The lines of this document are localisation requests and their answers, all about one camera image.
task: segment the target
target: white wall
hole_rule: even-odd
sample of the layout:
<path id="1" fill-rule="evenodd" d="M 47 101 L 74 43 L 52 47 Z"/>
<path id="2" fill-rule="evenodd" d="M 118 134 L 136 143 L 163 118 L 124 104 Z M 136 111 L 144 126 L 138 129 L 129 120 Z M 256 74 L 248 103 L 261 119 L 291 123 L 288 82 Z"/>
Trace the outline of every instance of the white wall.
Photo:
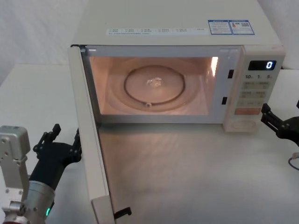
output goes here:
<path id="1" fill-rule="evenodd" d="M 67 63 L 88 0 L 0 0 L 0 84 L 14 63 Z M 299 1 L 259 0 L 281 38 L 284 66 L 299 69 Z"/>

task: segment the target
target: control panel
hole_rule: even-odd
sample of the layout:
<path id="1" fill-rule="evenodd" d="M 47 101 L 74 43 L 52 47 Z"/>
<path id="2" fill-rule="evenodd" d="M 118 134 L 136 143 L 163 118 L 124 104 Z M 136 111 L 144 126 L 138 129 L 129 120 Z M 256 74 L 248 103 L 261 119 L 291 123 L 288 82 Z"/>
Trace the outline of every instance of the control panel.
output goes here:
<path id="1" fill-rule="evenodd" d="M 276 80 L 273 79 L 275 65 L 276 61 L 273 60 L 250 61 L 248 71 L 243 75 L 235 110 L 236 115 L 258 115 L 260 113 L 270 87 L 274 84 L 272 82 Z"/>
<path id="2" fill-rule="evenodd" d="M 223 124 L 231 132 L 256 130 L 285 56 L 281 46 L 244 46 L 242 53 Z"/>

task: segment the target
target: digital display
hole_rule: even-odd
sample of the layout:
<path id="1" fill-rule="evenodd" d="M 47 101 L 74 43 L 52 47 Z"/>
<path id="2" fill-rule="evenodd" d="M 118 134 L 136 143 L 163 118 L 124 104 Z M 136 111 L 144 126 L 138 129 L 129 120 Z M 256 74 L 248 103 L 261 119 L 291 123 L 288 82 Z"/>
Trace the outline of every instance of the digital display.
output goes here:
<path id="1" fill-rule="evenodd" d="M 249 71 L 272 71 L 275 69 L 276 61 L 251 61 Z"/>

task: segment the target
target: label sticker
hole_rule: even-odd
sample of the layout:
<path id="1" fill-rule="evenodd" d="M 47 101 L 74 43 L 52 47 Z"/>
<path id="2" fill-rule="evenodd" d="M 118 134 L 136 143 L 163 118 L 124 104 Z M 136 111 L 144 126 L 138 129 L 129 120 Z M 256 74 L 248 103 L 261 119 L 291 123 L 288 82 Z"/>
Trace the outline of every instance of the label sticker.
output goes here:
<path id="1" fill-rule="evenodd" d="M 249 20 L 229 20 L 233 35 L 254 35 Z"/>
<path id="2" fill-rule="evenodd" d="M 209 20 L 212 35 L 232 35 L 228 20 Z"/>
<path id="3" fill-rule="evenodd" d="M 111 28 L 106 35 L 208 35 L 207 28 Z"/>

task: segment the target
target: green led light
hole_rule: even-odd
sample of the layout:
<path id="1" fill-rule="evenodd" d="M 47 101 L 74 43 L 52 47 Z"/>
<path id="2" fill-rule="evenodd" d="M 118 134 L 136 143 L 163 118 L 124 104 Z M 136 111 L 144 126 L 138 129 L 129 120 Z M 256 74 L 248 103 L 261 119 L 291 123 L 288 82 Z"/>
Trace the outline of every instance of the green led light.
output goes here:
<path id="1" fill-rule="evenodd" d="M 50 209 L 50 208 L 48 208 L 48 209 L 47 209 L 47 211 L 46 211 L 46 216 L 48 216 L 48 215 L 49 215 L 50 211 L 51 211 L 51 209 Z"/>

